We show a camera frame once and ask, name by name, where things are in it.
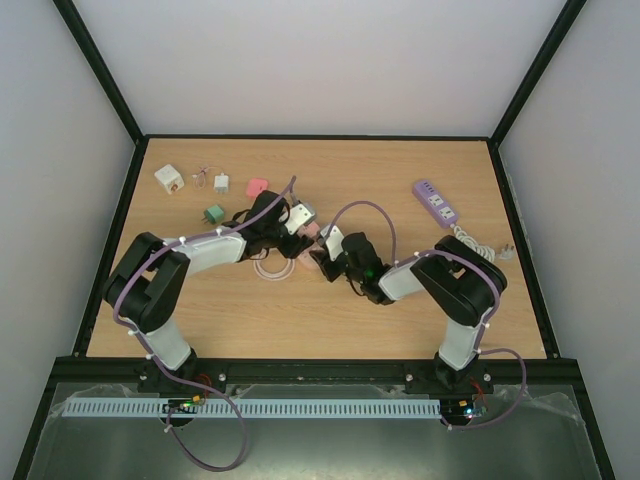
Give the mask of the purple power strip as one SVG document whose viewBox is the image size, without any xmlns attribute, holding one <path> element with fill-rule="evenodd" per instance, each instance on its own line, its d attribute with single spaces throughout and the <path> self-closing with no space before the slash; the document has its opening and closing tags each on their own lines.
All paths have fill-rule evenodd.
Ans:
<svg viewBox="0 0 640 480">
<path fill-rule="evenodd" d="M 458 221 L 458 214 L 428 181 L 418 180 L 412 186 L 412 194 L 442 228 L 451 228 Z"/>
</svg>

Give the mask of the pale pink socket cube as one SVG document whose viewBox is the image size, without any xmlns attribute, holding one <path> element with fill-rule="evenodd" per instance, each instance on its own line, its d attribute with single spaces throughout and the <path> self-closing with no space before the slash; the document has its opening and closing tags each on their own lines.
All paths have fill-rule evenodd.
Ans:
<svg viewBox="0 0 640 480">
<path fill-rule="evenodd" d="M 320 227 L 316 222 L 311 222 L 308 225 L 303 225 L 298 230 L 299 236 L 306 236 L 315 240 L 319 235 Z"/>
</svg>

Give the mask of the white tiger cube plug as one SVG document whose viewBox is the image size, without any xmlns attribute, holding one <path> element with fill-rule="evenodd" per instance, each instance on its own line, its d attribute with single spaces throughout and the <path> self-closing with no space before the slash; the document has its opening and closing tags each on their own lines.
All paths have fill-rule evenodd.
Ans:
<svg viewBox="0 0 640 480">
<path fill-rule="evenodd" d="M 167 164 L 155 171 L 154 178 L 169 195 L 181 190 L 185 185 L 182 175 L 171 164 Z"/>
</svg>

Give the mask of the white charger plug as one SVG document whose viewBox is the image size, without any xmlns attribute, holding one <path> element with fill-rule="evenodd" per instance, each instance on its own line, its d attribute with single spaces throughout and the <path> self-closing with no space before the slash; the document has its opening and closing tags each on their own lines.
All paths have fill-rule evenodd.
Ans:
<svg viewBox="0 0 640 480">
<path fill-rule="evenodd" d="M 230 180 L 229 176 L 220 173 L 214 177 L 213 189 L 218 194 L 226 194 L 229 192 Z"/>
</svg>

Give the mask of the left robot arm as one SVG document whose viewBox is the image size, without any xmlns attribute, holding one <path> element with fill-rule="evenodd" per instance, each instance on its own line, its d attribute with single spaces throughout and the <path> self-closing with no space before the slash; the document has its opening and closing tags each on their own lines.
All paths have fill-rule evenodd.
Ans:
<svg viewBox="0 0 640 480">
<path fill-rule="evenodd" d="M 185 280 L 217 266 L 254 260 L 272 249 L 293 260 L 312 245 L 300 230 L 315 218 L 309 204 L 265 190 L 251 208 L 210 232 L 177 239 L 141 233 L 106 281 L 103 300 L 150 356 L 177 372 L 196 358 L 173 319 Z"/>
</svg>

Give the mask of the round pink socket base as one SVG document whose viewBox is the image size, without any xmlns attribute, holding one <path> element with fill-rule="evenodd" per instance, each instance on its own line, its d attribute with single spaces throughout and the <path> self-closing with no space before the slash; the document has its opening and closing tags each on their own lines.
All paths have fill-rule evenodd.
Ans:
<svg viewBox="0 0 640 480">
<path fill-rule="evenodd" d="M 298 257 L 297 261 L 308 270 L 318 270 L 319 266 L 316 260 L 312 257 L 310 250 L 303 251 Z"/>
</svg>

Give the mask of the red pink plug adapter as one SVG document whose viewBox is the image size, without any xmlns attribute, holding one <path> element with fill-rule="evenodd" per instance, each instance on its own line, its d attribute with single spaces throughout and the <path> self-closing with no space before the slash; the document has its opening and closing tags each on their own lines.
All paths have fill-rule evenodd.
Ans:
<svg viewBox="0 0 640 480">
<path fill-rule="evenodd" d="M 263 191 L 267 190 L 269 182 L 264 178 L 251 178 L 246 186 L 245 194 L 249 198 L 256 198 Z"/>
</svg>

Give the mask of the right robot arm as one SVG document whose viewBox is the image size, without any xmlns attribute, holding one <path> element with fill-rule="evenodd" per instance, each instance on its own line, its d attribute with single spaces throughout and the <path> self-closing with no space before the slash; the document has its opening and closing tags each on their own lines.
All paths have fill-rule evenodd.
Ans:
<svg viewBox="0 0 640 480">
<path fill-rule="evenodd" d="M 310 256 L 327 281 L 343 277 L 357 295 L 376 305 L 428 293 L 447 319 L 444 340 L 434 356 L 433 377 L 450 392 L 470 381 L 481 337 L 508 286 L 492 261 L 447 235 L 433 249 L 391 265 L 381 260 L 362 232 L 347 235 L 335 247 L 323 239 Z"/>
</svg>

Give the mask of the green plug adapter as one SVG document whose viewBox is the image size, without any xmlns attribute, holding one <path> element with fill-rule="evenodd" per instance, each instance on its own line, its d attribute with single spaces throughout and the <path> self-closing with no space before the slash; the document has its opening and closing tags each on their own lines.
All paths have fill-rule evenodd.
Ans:
<svg viewBox="0 0 640 480">
<path fill-rule="evenodd" d="M 217 225 L 224 221 L 225 211 L 218 204 L 214 204 L 203 211 L 202 220 L 211 225 Z"/>
</svg>

